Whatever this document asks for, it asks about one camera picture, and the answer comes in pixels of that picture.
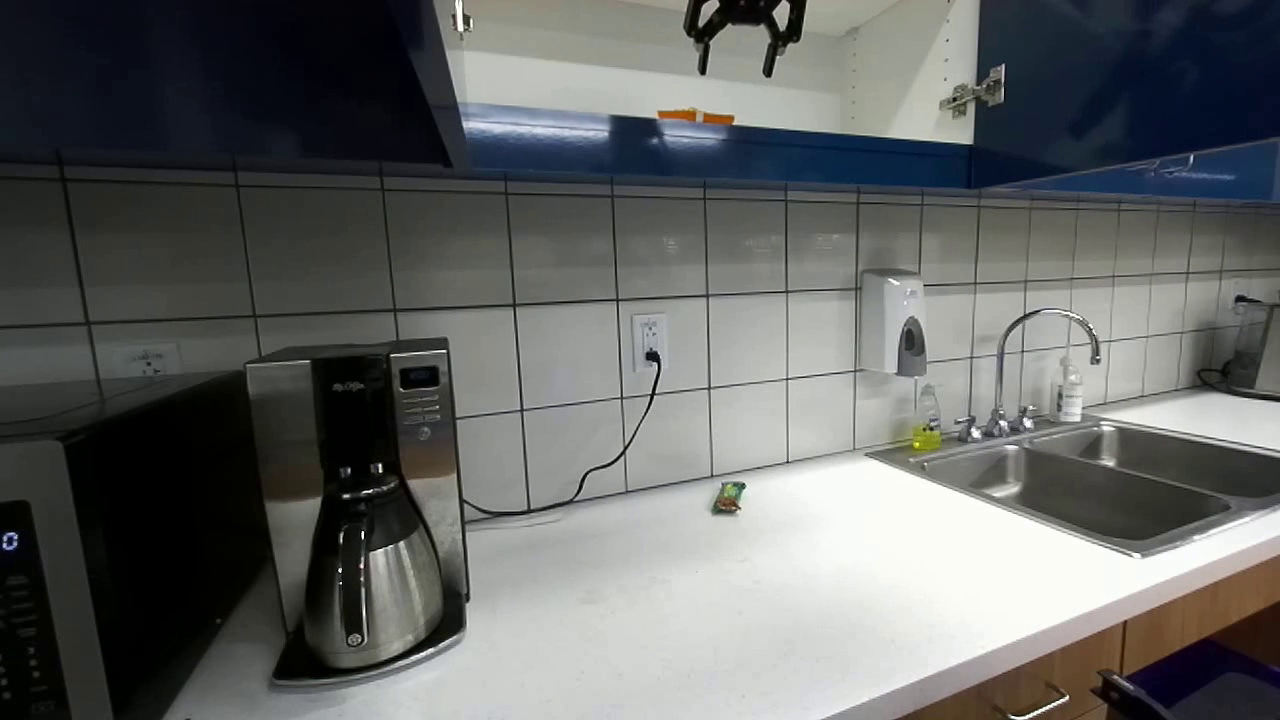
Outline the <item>chrome faucet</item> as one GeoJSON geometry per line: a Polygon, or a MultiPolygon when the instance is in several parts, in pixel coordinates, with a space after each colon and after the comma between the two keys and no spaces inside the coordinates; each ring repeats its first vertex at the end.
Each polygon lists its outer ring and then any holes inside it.
{"type": "Polygon", "coordinates": [[[1082,379],[1082,364],[1104,364],[1104,336],[1077,307],[1022,307],[996,331],[990,350],[990,385],[976,412],[956,430],[959,445],[1026,436],[1050,430],[1058,356],[1072,356],[1072,369],[1082,379]]]}

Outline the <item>stainless steel coffee maker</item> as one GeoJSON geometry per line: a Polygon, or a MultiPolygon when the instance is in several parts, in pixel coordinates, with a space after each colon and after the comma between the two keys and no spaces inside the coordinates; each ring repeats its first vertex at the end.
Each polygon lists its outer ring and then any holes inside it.
{"type": "Polygon", "coordinates": [[[273,680],[341,686],[453,648],[467,629],[473,581],[447,340],[283,350],[253,362],[245,379],[283,621],[283,654],[273,680]],[[366,466],[382,466],[406,485],[437,541],[445,621],[393,663],[334,672],[304,644],[304,581],[319,499],[341,485],[344,470],[366,466]]]}

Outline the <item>dark appliance far right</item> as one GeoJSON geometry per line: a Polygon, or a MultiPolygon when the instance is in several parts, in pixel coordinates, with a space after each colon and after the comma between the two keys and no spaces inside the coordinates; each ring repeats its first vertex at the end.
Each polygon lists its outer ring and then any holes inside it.
{"type": "Polygon", "coordinates": [[[1199,388],[1280,401],[1280,303],[1237,297],[1220,323],[1228,356],[1195,374],[1199,388]]]}

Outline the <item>black microwave oven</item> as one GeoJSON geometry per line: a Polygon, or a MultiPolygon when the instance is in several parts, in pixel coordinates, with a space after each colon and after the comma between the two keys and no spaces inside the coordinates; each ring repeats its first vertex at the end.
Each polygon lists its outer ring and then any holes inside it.
{"type": "Polygon", "coordinates": [[[240,374],[3,392],[0,720],[159,720],[262,562],[240,374]]]}

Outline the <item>wooden lower drawer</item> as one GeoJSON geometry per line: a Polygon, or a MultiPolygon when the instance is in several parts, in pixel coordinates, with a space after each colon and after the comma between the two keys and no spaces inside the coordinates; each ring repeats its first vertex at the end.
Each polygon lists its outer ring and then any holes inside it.
{"type": "Polygon", "coordinates": [[[1097,672],[1119,663],[1119,644],[1119,629],[1082,635],[996,680],[937,700],[908,720],[1104,720],[1097,672]]]}

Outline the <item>green snack bar wrapper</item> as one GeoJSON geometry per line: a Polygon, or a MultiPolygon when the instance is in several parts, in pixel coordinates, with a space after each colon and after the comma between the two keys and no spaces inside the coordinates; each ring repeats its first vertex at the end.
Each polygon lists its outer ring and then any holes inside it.
{"type": "Polygon", "coordinates": [[[710,517],[737,517],[744,489],[748,489],[744,482],[725,482],[717,489],[710,517]]]}

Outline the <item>orange Cheetos chip bag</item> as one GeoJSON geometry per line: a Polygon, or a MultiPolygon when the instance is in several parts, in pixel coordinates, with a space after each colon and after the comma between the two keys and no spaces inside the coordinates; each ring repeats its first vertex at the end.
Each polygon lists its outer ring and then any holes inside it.
{"type": "Polygon", "coordinates": [[[654,122],[662,123],[705,123],[705,128],[731,128],[731,112],[705,112],[705,109],[660,109],[654,122]]]}

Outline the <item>clear soap pump bottle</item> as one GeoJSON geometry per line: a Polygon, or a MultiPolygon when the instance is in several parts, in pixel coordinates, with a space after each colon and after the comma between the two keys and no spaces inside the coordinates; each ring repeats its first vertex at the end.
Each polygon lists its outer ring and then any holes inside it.
{"type": "Polygon", "coordinates": [[[1058,356],[1057,421],[1058,423],[1078,423],[1082,421],[1082,379],[1072,369],[1072,356],[1058,356]]]}

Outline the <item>blue bin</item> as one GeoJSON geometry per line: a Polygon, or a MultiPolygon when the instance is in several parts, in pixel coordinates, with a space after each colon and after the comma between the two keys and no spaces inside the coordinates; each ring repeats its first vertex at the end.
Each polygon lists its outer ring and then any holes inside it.
{"type": "Polygon", "coordinates": [[[1107,720],[1280,720],[1280,672],[1199,640],[1141,672],[1104,672],[1107,720]]]}

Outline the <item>white wall soap dispenser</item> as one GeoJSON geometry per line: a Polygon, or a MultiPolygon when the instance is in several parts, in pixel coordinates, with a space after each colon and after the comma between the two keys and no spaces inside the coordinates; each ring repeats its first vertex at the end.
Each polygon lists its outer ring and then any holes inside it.
{"type": "Polygon", "coordinates": [[[861,297],[861,364],[881,377],[925,377],[925,282],[899,274],[869,274],[861,297]]]}

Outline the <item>steel coffee carafe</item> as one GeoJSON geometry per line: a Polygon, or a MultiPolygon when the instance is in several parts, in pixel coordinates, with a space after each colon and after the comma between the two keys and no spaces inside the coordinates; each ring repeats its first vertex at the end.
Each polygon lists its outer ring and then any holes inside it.
{"type": "Polygon", "coordinates": [[[344,470],[319,499],[304,644],[334,672],[393,663],[445,621],[437,541],[399,475],[344,470]]]}

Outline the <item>stainless steel double sink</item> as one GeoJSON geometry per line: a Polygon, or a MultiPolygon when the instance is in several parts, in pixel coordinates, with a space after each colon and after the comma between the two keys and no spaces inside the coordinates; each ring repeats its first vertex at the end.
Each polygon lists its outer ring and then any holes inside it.
{"type": "Polygon", "coordinates": [[[1087,421],[889,466],[940,489],[1151,555],[1280,505],[1280,461],[1250,448],[1087,421]]]}

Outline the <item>blue cabinet door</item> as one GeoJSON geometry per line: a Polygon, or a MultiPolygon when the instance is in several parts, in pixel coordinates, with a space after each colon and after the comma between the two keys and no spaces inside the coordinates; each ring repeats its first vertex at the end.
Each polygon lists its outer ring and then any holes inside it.
{"type": "Polygon", "coordinates": [[[1280,0],[979,0],[976,185],[1280,131],[1280,0]]]}

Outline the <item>white wall outlet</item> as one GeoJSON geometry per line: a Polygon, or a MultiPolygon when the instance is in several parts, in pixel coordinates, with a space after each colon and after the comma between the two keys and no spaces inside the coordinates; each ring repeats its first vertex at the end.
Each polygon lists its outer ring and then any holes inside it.
{"type": "Polygon", "coordinates": [[[637,364],[660,364],[668,356],[668,321],[637,315],[633,321],[637,364]]]}

